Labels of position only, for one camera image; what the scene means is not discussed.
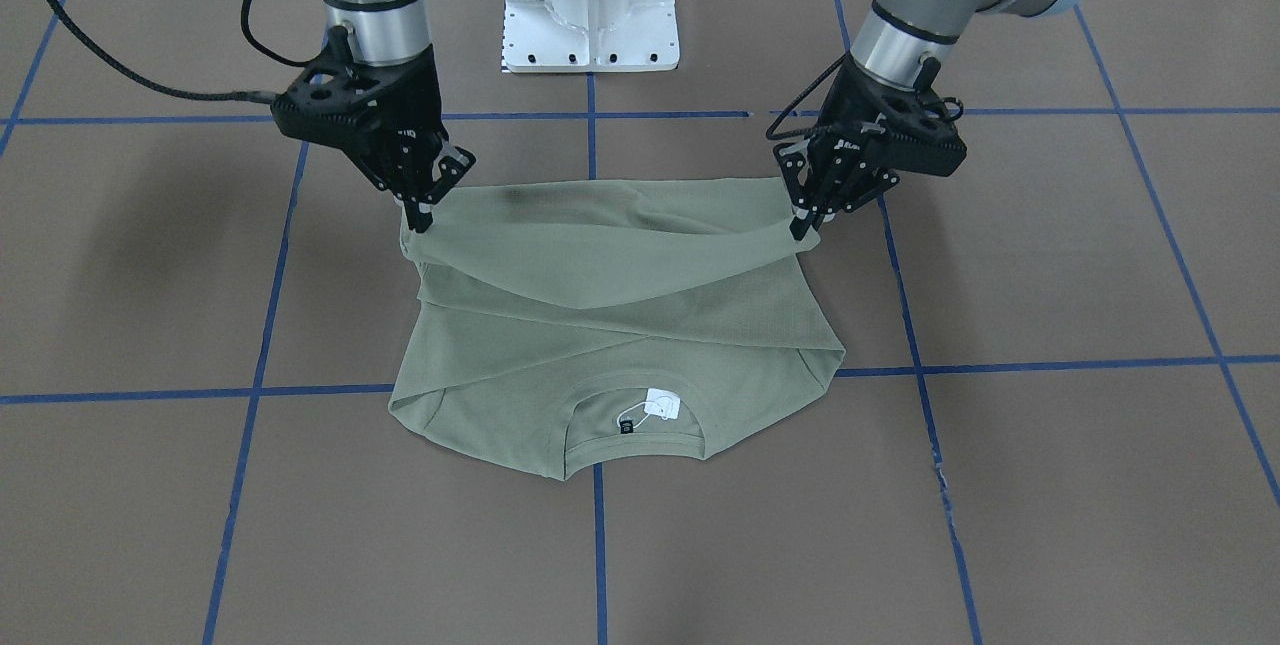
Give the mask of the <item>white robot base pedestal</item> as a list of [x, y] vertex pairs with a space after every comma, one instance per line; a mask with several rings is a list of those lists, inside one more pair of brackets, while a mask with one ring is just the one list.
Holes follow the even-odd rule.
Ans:
[[504, 0], [509, 74], [640, 74], [681, 60], [677, 0]]

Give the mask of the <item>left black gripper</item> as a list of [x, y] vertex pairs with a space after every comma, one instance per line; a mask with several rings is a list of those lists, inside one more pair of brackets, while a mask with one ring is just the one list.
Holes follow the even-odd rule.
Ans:
[[[829, 83], [812, 125], [782, 131], [791, 113], [819, 86]], [[900, 183], [895, 168], [910, 174], [951, 177], [968, 148], [956, 122], [963, 102], [933, 90], [901, 90], [869, 76], [850, 52], [841, 54], [796, 95], [771, 125], [774, 159], [794, 218], [788, 230], [804, 241], [840, 212], [854, 212]], [[829, 197], [822, 183], [840, 183]]]

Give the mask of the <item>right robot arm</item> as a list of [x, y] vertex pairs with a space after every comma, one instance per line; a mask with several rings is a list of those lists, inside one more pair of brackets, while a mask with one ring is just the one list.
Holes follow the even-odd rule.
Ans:
[[[60, 0], [44, 0], [87, 51], [151, 92], [195, 102], [246, 102], [270, 109], [280, 134], [344, 154], [375, 189], [392, 195], [408, 232], [422, 235], [433, 211], [474, 166], [443, 124], [426, 0], [316, 0], [326, 29], [321, 49], [296, 61], [284, 92], [187, 92], [156, 83], [113, 58], [72, 19]], [[251, 38], [253, 0], [239, 26]]]

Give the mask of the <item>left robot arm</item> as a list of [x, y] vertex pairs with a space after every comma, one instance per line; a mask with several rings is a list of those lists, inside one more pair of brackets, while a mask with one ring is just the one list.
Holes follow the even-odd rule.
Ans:
[[817, 77], [827, 86], [813, 125], [767, 129], [786, 186], [796, 241], [899, 184], [901, 174], [950, 177], [966, 157], [964, 106], [934, 81], [978, 13], [1024, 19], [1082, 0], [872, 0], [846, 52]]

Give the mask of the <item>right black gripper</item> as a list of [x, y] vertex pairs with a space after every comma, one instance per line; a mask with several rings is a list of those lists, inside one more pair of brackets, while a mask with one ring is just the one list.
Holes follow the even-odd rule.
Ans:
[[433, 207], [475, 166], [445, 139], [431, 45], [408, 61], [374, 67], [355, 58], [343, 26], [271, 102], [282, 134], [340, 150], [376, 189], [390, 189], [411, 232], [428, 232]]

